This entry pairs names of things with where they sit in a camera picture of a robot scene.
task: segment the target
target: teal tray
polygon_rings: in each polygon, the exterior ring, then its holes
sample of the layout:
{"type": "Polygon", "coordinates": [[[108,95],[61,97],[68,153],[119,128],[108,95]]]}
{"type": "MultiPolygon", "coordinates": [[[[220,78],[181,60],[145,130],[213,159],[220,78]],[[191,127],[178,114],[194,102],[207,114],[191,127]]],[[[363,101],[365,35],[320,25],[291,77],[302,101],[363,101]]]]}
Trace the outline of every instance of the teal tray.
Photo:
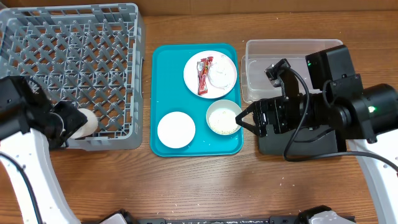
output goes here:
{"type": "Polygon", "coordinates": [[[157,48],[153,54],[150,148],[158,156],[230,155],[239,152],[243,146],[242,128],[232,135],[221,136],[214,133],[206,123],[207,109],[217,100],[231,100],[241,106],[239,76],[234,88],[227,95],[217,99],[196,96],[185,85],[183,70],[186,62],[196,53],[204,50],[221,52],[235,63],[236,68],[238,67],[236,51],[229,44],[164,45],[157,48]],[[192,142],[181,149],[171,149],[163,145],[157,136],[159,121],[173,111],[188,114],[196,126],[192,142]]]}

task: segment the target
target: plastic storage bin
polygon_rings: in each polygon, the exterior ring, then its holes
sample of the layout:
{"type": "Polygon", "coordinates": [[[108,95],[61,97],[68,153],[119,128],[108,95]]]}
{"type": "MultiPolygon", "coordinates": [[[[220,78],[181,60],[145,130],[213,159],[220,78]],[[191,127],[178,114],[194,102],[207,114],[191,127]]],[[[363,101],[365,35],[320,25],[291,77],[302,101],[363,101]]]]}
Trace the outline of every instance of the plastic storage bin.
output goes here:
{"type": "Polygon", "coordinates": [[[305,56],[341,44],[343,43],[340,40],[326,39],[249,40],[241,66],[243,100],[252,103],[282,95],[280,87],[273,87],[264,73],[268,66],[282,58],[286,58],[292,68],[303,77],[311,93],[319,93],[319,90],[312,88],[305,56]]]}
{"type": "Polygon", "coordinates": [[[33,78],[53,103],[71,100],[97,115],[96,132],[70,139],[70,148],[141,145],[145,27],[135,4],[3,9],[0,26],[0,78],[33,78]]]}

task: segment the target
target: food residue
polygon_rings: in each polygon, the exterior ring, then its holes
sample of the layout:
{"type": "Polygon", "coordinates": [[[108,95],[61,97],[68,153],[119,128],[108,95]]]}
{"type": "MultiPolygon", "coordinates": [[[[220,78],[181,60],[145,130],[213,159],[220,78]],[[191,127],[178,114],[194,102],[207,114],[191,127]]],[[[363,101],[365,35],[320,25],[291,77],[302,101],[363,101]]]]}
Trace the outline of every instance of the food residue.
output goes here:
{"type": "Polygon", "coordinates": [[[208,72],[210,83],[217,88],[228,88],[234,82],[234,75],[228,69],[226,56],[222,56],[221,60],[212,63],[208,72]]]}
{"type": "Polygon", "coordinates": [[[235,117],[234,111],[226,108],[217,109],[210,114],[209,126],[215,133],[232,134],[238,128],[235,117]]]}

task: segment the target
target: small white plate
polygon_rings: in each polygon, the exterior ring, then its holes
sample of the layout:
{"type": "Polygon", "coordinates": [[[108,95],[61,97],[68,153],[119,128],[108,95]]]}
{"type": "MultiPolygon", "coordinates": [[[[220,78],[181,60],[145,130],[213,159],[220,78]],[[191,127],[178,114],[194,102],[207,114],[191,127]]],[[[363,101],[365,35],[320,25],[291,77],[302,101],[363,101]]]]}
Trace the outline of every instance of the small white plate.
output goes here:
{"type": "Polygon", "coordinates": [[[157,136],[167,147],[179,149],[189,144],[195,136],[195,123],[183,112],[165,115],[157,125],[157,136]]]}
{"type": "Polygon", "coordinates": [[[206,50],[203,52],[199,52],[192,56],[188,62],[185,64],[184,68],[184,82],[187,85],[188,89],[195,95],[206,98],[206,99],[215,99],[222,96],[225,96],[229,93],[235,86],[236,79],[238,74],[236,73],[236,67],[234,62],[225,54],[221,52],[217,52],[214,50],[206,50]],[[231,75],[231,84],[226,88],[217,88],[213,86],[208,76],[206,76],[206,86],[207,86],[207,93],[198,95],[198,88],[199,88],[199,79],[198,79],[198,62],[202,58],[213,57],[213,63],[220,62],[224,60],[224,64],[226,65],[226,72],[230,72],[231,75]]]}

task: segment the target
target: plastic dish rack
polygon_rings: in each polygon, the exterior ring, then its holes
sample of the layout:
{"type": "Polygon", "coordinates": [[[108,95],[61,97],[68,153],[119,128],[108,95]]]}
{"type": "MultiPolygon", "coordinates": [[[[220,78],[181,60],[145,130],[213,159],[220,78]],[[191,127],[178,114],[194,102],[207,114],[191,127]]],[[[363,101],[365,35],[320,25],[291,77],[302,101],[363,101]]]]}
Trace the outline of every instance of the plastic dish rack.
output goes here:
{"type": "Polygon", "coordinates": [[[0,78],[33,78],[53,103],[70,100],[97,115],[96,132],[70,139],[70,148],[141,145],[145,27],[135,4],[10,8],[0,26],[0,78]]]}

